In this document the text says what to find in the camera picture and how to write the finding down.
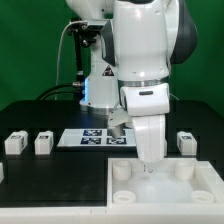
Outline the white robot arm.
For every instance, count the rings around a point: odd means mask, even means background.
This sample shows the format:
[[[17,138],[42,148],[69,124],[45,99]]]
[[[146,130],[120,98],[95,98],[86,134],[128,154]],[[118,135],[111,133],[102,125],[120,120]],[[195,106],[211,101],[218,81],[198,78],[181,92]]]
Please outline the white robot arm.
[[[80,17],[91,72],[80,101],[106,114],[113,137],[133,128],[138,158],[163,159],[165,115],[170,111],[171,66],[186,61],[197,31],[185,0],[66,0]]]

